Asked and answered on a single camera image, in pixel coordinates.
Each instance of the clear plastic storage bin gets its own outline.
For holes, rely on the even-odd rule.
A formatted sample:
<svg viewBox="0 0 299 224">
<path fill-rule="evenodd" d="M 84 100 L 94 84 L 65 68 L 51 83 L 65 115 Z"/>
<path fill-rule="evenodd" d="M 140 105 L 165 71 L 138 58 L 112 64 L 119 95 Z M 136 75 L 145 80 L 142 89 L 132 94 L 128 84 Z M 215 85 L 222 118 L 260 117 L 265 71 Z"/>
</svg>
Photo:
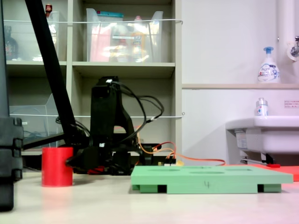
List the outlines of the clear plastic storage bin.
<svg viewBox="0 0 299 224">
<path fill-rule="evenodd" d="M 52 94 L 46 105 L 10 106 L 9 110 L 11 117 L 22 119 L 24 143 L 63 131 L 61 125 L 56 123 L 58 112 Z M 59 142 L 52 142 L 37 148 L 57 146 L 59 146 Z"/>
<path fill-rule="evenodd" d="M 161 62 L 163 12 L 155 12 L 153 21 L 103 22 L 94 9 L 86 9 L 87 61 L 89 62 Z"/>
<path fill-rule="evenodd" d="M 66 23 L 59 12 L 51 12 L 48 24 L 60 61 L 66 60 Z M 7 60 L 43 61 L 31 22 L 4 21 Z"/>
</svg>

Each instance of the red cylinder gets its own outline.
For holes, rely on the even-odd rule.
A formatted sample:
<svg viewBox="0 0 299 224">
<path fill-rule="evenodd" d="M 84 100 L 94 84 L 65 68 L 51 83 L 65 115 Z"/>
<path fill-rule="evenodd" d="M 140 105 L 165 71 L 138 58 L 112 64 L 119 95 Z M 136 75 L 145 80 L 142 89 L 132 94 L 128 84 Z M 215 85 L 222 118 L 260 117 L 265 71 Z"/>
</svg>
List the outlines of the red cylinder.
<svg viewBox="0 0 299 224">
<path fill-rule="evenodd" d="M 43 148 L 42 186 L 66 187 L 73 183 L 73 170 L 65 162 L 73 156 L 72 147 Z"/>
</svg>

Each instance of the tabletop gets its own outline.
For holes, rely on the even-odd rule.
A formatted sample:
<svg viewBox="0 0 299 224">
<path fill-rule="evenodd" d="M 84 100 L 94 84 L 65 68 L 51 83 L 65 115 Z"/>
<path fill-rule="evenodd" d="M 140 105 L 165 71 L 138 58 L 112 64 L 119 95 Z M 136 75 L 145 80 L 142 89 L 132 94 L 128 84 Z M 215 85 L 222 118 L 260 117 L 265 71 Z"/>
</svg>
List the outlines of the tabletop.
<svg viewBox="0 0 299 224">
<path fill-rule="evenodd" d="M 15 207 L 0 224 L 298 224 L 299 182 L 282 193 L 140 194 L 129 176 L 74 175 L 74 185 L 41 187 L 41 173 L 15 184 Z"/>
</svg>

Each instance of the shelf board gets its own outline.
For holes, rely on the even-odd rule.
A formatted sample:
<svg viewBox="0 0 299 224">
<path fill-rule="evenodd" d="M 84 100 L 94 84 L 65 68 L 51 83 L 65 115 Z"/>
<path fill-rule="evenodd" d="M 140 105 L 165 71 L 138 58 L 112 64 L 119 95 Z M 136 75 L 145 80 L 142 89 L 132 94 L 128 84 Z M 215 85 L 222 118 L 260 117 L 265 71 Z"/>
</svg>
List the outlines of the shelf board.
<svg viewBox="0 0 299 224">
<path fill-rule="evenodd" d="M 82 77 L 89 78 L 170 78 L 175 63 L 73 62 L 73 67 Z"/>
<path fill-rule="evenodd" d="M 171 0 L 83 0 L 89 4 L 109 5 L 170 5 Z"/>
<path fill-rule="evenodd" d="M 160 152 L 160 153 L 154 154 L 154 156 L 168 156 L 169 153 L 170 153 L 170 151 L 169 152 Z M 26 150 L 26 151 L 22 151 L 21 154 L 22 155 L 41 155 L 42 150 L 40 149 L 40 150 L 34 150 L 33 151 L 33 150 L 29 149 L 29 150 Z M 131 152 L 131 156 L 139 156 L 139 154 L 136 153 L 136 152 Z"/>
<path fill-rule="evenodd" d="M 185 90 L 192 89 L 299 89 L 299 84 L 182 84 Z"/>
<path fill-rule="evenodd" d="M 66 76 L 66 62 L 59 62 L 63 76 Z M 43 62 L 34 61 L 7 61 L 9 77 L 37 78 L 46 77 Z"/>
</svg>

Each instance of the green foam board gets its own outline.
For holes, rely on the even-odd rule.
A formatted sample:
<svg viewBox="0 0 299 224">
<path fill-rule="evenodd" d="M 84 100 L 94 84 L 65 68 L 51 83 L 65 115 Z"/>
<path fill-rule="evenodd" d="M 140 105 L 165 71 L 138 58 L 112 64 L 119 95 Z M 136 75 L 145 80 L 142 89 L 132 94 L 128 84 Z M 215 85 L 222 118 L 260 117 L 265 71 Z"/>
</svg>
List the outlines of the green foam board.
<svg viewBox="0 0 299 224">
<path fill-rule="evenodd" d="M 131 183 L 141 193 L 281 192 L 281 184 L 293 183 L 293 175 L 253 166 L 136 166 Z"/>
</svg>

